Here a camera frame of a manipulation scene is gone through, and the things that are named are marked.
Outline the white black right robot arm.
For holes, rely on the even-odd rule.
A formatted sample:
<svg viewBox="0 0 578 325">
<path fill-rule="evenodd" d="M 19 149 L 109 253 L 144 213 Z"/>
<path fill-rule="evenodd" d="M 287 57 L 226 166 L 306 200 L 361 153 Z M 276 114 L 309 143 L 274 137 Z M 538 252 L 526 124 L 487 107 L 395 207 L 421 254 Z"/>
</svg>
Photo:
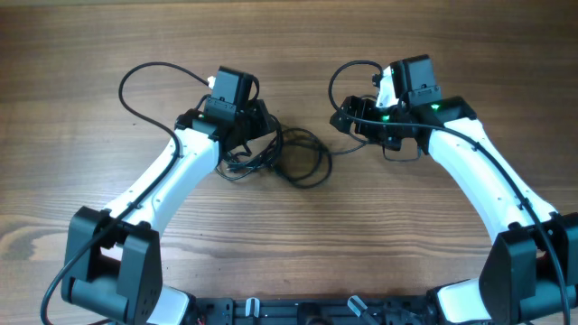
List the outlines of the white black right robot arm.
<svg viewBox="0 0 578 325">
<path fill-rule="evenodd" d="M 414 56 L 379 68 L 377 93 L 335 103 L 331 124 L 384 151 L 416 142 L 455 180 L 479 214 L 491 249 L 479 276 L 420 296 L 386 298 L 371 313 L 359 297 L 351 311 L 368 324 L 529 324 L 577 306 L 577 217 L 559 213 L 514 171 L 461 97 L 443 97 L 432 60 Z"/>
</svg>

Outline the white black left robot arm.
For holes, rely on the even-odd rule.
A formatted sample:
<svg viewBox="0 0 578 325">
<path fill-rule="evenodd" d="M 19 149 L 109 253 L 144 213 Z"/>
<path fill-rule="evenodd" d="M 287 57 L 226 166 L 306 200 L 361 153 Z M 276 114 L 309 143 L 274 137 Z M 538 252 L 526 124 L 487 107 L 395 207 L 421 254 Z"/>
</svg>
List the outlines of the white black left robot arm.
<svg viewBox="0 0 578 325">
<path fill-rule="evenodd" d="M 202 324 L 196 298 L 163 283 L 160 239 L 196 185 L 225 155 L 272 133 L 256 77 L 219 68 L 193 109 L 178 116 L 171 139 L 139 179 L 103 209 L 80 208 L 68 229 L 56 289 L 72 305 L 111 324 Z"/>
</svg>

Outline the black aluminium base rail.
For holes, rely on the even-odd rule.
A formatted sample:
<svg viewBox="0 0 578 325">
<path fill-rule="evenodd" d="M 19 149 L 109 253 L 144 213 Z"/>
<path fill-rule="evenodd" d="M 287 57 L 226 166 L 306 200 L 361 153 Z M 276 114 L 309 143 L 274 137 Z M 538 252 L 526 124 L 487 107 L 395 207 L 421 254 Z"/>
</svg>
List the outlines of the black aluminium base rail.
<svg viewBox="0 0 578 325">
<path fill-rule="evenodd" d="M 183 318 L 193 325 L 435 324 L 437 311 L 424 296 L 315 300 L 200 298 Z"/>
</svg>

